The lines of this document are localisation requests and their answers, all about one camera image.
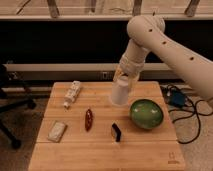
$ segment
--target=white object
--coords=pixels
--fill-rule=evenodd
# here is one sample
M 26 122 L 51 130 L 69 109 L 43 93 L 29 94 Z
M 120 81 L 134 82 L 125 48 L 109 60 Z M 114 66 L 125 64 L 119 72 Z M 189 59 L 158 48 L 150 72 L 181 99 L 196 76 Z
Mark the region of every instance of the white object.
M 138 61 L 142 66 L 144 56 L 146 56 L 143 55 L 143 51 L 150 50 L 213 108 L 213 62 L 168 38 L 163 33 L 164 28 L 162 18 L 156 16 L 133 17 L 127 26 L 131 40 L 123 55 L 128 58 L 127 64 L 133 65 L 129 67 L 121 59 L 120 68 L 129 77 L 139 74 L 140 70 L 128 68 L 134 68 L 134 61 Z M 135 49 L 138 49 L 137 47 L 142 49 L 141 55 L 139 50 L 136 50 L 137 53 L 134 52 Z
M 114 83 L 110 94 L 110 101 L 116 105 L 125 105 L 128 100 L 128 77 L 121 76 Z
M 72 85 L 68 89 L 66 95 L 65 95 L 65 101 L 63 103 L 63 106 L 68 109 L 71 105 L 71 103 L 74 103 L 79 92 L 81 89 L 81 82 L 80 81 L 73 81 Z
M 67 125 L 63 122 L 56 121 L 50 130 L 47 139 L 52 142 L 59 142 Z

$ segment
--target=white toy figure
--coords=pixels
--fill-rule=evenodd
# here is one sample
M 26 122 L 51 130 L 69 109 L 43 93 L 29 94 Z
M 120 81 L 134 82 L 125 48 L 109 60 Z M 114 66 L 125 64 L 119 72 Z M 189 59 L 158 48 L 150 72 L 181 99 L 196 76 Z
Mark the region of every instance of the white toy figure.
M 72 85 L 68 89 L 66 95 L 65 95 L 65 101 L 63 103 L 63 106 L 66 109 L 69 109 L 70 104 L 75 102 L 75 99 L 77 98 L 79 92 L 81 89 L 81 82 L 80 81 L 73 81 Z

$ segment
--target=black wall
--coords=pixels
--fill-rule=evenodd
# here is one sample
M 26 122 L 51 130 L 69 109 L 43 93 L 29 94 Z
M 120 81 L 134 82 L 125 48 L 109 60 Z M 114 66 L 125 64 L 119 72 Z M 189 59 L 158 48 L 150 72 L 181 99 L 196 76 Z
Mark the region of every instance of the black wall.
M 0 63 L 117 63 L 127 21 L 0 21 Z M 166 35 L 213 60 L 213 21 L 166 21 Z M 161 62 L 150 54 L 147 62 Z

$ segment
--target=white cup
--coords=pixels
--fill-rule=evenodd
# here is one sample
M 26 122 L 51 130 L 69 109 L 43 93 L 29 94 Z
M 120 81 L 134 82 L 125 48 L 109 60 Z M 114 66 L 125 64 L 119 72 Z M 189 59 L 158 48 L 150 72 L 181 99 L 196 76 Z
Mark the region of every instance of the white cup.
M 113 105 L 125 105 L 128 101 L 129 84 L 128 77 L 121 76 L 113 83 L 109 99 Z

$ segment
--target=small figurine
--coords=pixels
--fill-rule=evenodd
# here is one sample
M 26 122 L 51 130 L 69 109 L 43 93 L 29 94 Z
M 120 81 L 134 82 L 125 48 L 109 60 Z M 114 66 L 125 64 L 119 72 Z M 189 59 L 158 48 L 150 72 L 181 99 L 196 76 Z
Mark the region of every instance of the small figurine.
M 65 95 L 65 101 L 63 103 L 63 106 L 66 109 L 69 109 L 70 104 L 75 102 L 75 99 L 77 98 L 79 92 L 81 89 L 81 82 L 80 81 L 73 81 L 72 85 L 68 89 L 66 95 Z
M 120 142 L 121 130 L 118 128 L 118 126 L 115 123 L 112 124 L 111 134 L 115 138 L 116 142 Z
M 85 129 L 86 129 L 86 131 L 89 131 L 91 129 L 92 122 L 93 122 L 93 113 L 92 113 L 91 109 L 88 109 L 86 111 L 86 115 L 85 115 Z

